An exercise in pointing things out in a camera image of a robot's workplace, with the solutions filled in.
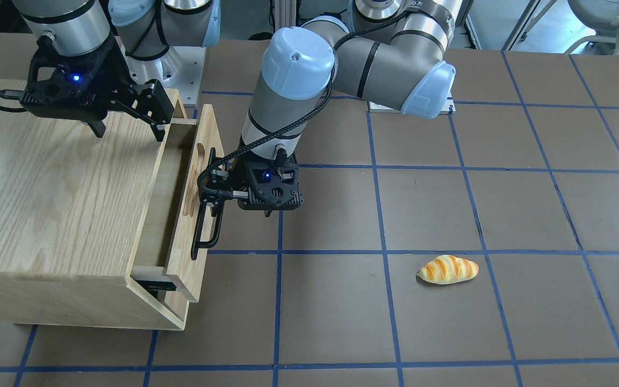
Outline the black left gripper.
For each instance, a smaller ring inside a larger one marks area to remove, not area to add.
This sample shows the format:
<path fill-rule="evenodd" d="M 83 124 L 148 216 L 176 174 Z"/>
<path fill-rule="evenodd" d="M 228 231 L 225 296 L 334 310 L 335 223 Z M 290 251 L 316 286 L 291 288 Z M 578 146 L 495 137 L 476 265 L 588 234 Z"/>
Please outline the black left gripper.
<path fill-rule="evenodd" d="M 234 159 L 232 167 L 222 163 L 202 173 L 203 178 L 197 182 L 200 198 L 210 204 L 212 218 L 219 217 L 224 200 L 233 199 L 241 209 L 263 211 L 265 218 L 275 210 L 296 209 L 304 201 L 296 161 L 296 155 L 285 150 L 280 150 L 273 160 L 246 152 Z"/>

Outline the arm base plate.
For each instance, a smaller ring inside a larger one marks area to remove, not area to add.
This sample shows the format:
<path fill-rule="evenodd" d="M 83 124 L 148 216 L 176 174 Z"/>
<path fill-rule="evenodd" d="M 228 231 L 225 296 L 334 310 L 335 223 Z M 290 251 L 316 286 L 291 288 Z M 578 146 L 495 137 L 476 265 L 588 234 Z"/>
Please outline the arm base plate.
<path fill-rule="evenodd" d="M 171 47 L 152 61 L 125 57 L 131 77 L 137 83 L 159 80 L 165 88 L 177 89 L 185 107 L 196 107 L 203 76 L 206 47 Z"/>
<path fill-rule="evenodd" d="M 371 112 L 376 112 L 376 113 L 400 113 L 400 111 L 398 110 L 394 110 L 392 108 L 380 105 L 380 104 L 376 104 L 374 102 L 368 102 L 369 105 L 369 110 Z M 447 100 L 445 100 L 445 104 L 441 109 L 440 114 L 446 114 L 449 112 L 455 112 L 456 108 L 455 108 L 455 101 L 454 98 L 452 97 L 452 92 L 449 92 L 449 95 L 447 96 Z"/>

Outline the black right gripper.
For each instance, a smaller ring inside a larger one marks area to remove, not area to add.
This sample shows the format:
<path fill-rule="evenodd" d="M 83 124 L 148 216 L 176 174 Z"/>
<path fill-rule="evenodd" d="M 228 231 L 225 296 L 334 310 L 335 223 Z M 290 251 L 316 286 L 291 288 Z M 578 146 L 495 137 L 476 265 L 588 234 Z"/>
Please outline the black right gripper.
<path fill-rule="evenodd" d="M 174 106 L 158 80 L 137 84 L 110 34 L 94 51 L 63 56 L 48 36 L 37 39 L 20 104 L 37 117 L 88 122 L 94 135 L 106 132 L 108 112 L 126 112 L 148 123 L 163 142 Z"/>

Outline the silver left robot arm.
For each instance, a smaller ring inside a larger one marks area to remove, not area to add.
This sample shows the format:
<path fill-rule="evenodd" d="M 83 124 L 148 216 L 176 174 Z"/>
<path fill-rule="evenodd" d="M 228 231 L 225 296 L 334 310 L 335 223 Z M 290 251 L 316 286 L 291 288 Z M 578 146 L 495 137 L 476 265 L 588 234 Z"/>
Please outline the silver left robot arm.
<path fill-rule="evenodd" d="M 417 117 L 444 108 L 456 70 L 444 53 L 460 1 L 351 1 L 348 22 L 319 16 L 272 35 L 239 149 L 197 179 L 202 206 L 271 212 L 300 206 L 297 146 L 334 91 Z"/>

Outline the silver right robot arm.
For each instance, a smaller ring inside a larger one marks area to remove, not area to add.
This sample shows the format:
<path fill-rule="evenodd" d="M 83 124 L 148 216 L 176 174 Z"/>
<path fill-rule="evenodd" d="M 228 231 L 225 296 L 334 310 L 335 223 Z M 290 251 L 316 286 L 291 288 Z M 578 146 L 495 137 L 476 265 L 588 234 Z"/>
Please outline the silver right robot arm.
<path fill-rule="evenodd" d="M 36 117 L 81 121 L 103 137 L 109 112 L 145 121 L 157 141 L 174 105 L 165 90 L 191 71 L 177 47 L 212 47 L 219 1 L 15 1 L 37 38 L 20 105 Z"/>

